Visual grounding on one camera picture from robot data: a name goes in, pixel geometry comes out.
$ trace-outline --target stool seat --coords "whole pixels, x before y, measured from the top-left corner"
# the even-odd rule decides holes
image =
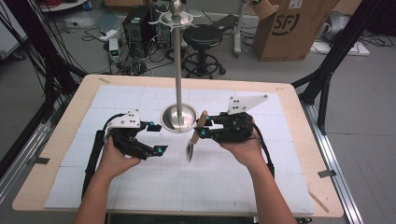
[[[211,25],[200,24],[191,26],[184,31],[184,41],[194,49],[210,49],[222,40],[221,31]]]

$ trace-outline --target sf logo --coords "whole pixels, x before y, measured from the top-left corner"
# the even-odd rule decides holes
[[[300,19],[300,14],[295,15],[279,15],[276,18],[276,25],[274,26],[273,35],[286,35],[293,31],[296,27],[298,20]]]

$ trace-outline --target white mounting plate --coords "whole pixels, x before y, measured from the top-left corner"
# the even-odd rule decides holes
[[[242,112],[246,112],[249,109],[253,108],[256,105],[261,104],[262,102],[268,100],[268,95],[259,95],[259,96],[236,96],[230,97],[230,102],[228,103],[228,111],[229,115],[238,114]]]
[[[111,120],[107,127],[109,128],[140,128],[139,111],[129,111],[127,114],[114,118]]]

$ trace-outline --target black stool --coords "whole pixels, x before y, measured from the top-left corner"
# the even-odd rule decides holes
[[[221,43],[222,34],[218,28],[203,24],[197,27],[191,26],[184,31],[183,38],[193,49],[198,50],[198,53],[193,53],[183,60],[181,66],[189,72],[186,77],[194,74],[198,77],[209,76],[213,79],[212,74],[218,69],[221,75],[225,74],[226,71],[221,63],[214,56],[206,53],[207,49]]]

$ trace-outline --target stool wheel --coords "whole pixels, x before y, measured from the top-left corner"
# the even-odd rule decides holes
[[[219,73],[220,73],[221,75],[224,75],[225,72],[226,72],[225,68],[221,67],[220,70],[219,70]]]

